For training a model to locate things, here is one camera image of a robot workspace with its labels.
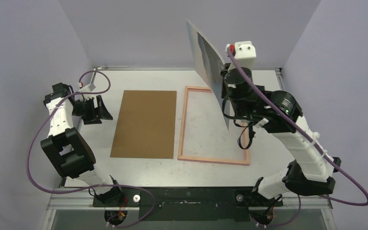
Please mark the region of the seascape photo print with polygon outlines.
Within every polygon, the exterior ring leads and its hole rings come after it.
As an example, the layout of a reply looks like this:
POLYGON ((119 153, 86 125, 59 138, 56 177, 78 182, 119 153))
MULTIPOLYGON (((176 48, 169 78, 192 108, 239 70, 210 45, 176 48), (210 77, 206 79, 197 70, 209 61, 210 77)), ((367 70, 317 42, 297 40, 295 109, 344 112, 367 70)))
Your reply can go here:
POLYGON ((221 71, 224 69, 223 58, 203 33, 189 20, 186 21, 193 65, 196 73, 212 90, 220 106, 222 106, 221 71))

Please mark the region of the clear acrylic sheet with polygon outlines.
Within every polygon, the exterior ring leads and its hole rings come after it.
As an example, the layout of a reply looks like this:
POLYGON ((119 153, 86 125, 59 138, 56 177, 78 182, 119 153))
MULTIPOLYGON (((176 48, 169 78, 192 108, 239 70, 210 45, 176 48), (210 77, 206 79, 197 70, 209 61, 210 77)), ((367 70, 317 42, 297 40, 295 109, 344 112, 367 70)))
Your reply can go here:
POLYGON ((237 139, 242 129, 227 123, 212 92, 188 92, 182 155, 185 157, 245 160, 237 139))

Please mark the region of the brown cardboard backing board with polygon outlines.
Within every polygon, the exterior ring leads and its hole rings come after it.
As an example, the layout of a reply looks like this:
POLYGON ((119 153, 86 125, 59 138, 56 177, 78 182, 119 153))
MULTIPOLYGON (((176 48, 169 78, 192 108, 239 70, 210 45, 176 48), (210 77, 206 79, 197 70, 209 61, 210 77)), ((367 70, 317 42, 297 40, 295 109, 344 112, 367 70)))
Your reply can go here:
POLYGON ((112 158, 173 159, 176 91, 125 90, 112 158))

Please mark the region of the pink wooden picture frame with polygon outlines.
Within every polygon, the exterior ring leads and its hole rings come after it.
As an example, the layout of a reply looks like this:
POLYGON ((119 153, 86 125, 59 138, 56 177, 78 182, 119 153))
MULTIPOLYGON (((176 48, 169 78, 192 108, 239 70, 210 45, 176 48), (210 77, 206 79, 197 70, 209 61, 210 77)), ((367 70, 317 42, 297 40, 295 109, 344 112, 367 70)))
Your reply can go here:
POLYGON ((177 159, 180 160, 180 161, 192 161, 192 162, 202 162, 202 163, 218 163, 218 164, 244 165, 244 166, 250 165, 251 158, 250 158, 250 150, 249 149, 246 149, 246 150, 242 151, 243 156, 244 156, 243 160, 206 158, 206 157, 195 157, 195 156, 184 156, 183 155, 185 125, 186 125, 186 113, 187 113, 187 104, 188 104, 188 94, 189 94, 189 92, 212 93, 212 90, 208 87, 185 86, 177 159))

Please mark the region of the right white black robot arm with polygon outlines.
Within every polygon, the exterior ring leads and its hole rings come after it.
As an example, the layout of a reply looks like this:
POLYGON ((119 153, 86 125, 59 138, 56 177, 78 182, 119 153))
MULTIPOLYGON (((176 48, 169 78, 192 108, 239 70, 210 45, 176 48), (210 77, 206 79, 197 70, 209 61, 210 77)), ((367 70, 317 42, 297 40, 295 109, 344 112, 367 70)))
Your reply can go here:
POLYGON ((294 157, 285 170, 257 180, 252 191, 253 202, 262 206, 286 192, 301 196, 332 194, 336 183, 332 174, 337 170, 325 159, 327 153, 320 153, 316 149, 319 133, 309 129, 295 97, 286 91, 267 91, 264 86, 257 86, 285 116, 310 136, 310 141, 259 97, 237 69, 222 69, 220 75, 223 77, 222 105, 230 101, 234 110, 233 116, 225 117, 233 121, 244 120, 250 138, 254 137, 254 126, 263 128, 280 140, 294 157))

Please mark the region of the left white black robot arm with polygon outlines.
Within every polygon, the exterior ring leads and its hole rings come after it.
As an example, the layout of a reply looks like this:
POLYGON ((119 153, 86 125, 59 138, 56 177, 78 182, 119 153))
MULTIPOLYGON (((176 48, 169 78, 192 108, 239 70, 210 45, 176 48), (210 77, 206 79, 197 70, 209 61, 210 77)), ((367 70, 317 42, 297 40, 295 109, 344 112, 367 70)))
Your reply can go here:
POLYGON ((45 96, 43 103, 52 114, 47 138, 40 142, 57 173, 97 186, 94 197, 103 205, 118 206, 124 200, 122 189, 110 175, 101 173, 95 166, 93 150, 73 125, 72 118, 80 117, 84 124, 101 124, 112 120, 100 95, 76 100, 69 85, 52 85, 52 93, 45 96))

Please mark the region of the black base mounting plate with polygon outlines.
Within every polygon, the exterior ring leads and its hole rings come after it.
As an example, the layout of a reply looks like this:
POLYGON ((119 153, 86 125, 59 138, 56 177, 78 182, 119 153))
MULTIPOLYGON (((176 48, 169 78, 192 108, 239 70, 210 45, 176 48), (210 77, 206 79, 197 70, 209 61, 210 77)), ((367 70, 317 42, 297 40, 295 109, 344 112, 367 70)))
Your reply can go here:
POLYGON ((104 217, 114 225, 127 224, 135 214, 145 221, 249 221, 251 217, 272 220, 280 196, 266 199, 253 187, 147 187, 144 191, 123 188, 104 204, 94 197, 93 207, 105 208, 104 217))

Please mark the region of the aluminium front rail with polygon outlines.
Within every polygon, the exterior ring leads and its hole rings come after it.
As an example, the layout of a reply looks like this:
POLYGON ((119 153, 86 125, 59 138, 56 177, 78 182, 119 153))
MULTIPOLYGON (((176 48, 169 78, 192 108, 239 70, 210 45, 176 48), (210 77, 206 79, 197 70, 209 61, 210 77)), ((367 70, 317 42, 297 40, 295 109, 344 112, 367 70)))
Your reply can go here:
POLYGON ((251 200, 251 188, 249 187, 148 187, 146 192, 136 189, 124 189, 127 204, 104 205, 97 201, 87 191, 67 193, 51 196, 48 208, 59 210, 144 210, 152 207, 153 198, 156 198, 156 208, 168 205, 209 205, 213 209, 243 206, 240 199, 246 199, 251 209, 265 209, 268 204, 255 204, 251 200))

